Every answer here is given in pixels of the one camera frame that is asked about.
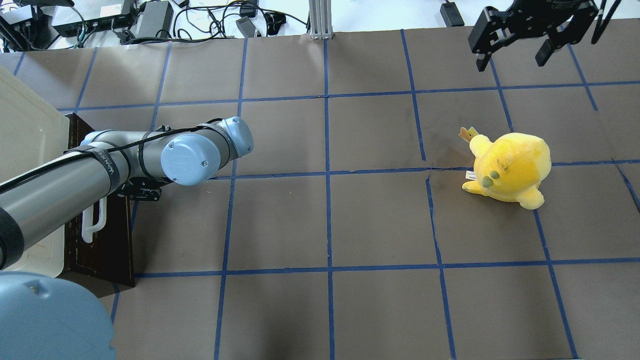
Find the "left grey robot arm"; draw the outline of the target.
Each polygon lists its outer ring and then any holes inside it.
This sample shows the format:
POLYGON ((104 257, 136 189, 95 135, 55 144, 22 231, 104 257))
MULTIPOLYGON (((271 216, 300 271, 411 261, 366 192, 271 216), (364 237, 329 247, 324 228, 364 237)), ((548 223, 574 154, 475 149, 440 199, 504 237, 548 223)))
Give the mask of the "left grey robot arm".
POLYGON ((114 360, 110 313, 73 281, 7 271, 26 249, 76 218, 104 208, 137 180, 194 186, 254 150, 238 116, 183 129, 94 131, 61 157, 1 185, 1 358, 114 360))

